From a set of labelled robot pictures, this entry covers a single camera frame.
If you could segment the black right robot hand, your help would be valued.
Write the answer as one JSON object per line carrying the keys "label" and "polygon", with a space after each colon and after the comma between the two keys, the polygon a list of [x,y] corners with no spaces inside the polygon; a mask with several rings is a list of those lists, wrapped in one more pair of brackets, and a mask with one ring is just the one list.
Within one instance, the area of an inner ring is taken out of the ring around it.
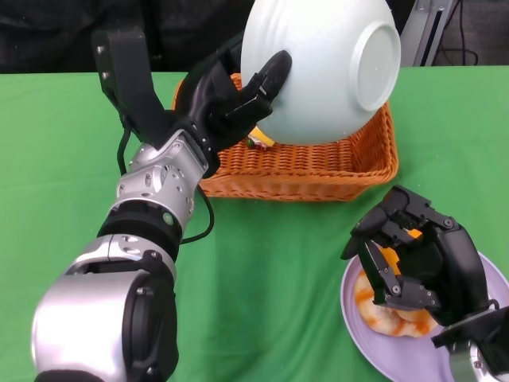
{"label": "black right robot hand", "polygon": [[430,312],[442,326],[488,310],[484,267],[467,230],[400,185],[351,231],[341,258],[358,257],[374,303]]}

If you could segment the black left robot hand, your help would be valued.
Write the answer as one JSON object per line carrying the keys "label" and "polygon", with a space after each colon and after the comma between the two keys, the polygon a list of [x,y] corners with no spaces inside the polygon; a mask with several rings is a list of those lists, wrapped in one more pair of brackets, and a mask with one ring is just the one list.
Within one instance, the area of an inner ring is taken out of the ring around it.
{"label": "black left robot hand", "polygon": [[288,52],[275,53],[242,88],[232,75],[240,72],[243,33],[222,44],[194,66],[177,92],[174,110],[205,133],[204,142],[220,152],[243,140],[273,112],[273,102],[292,66]]}

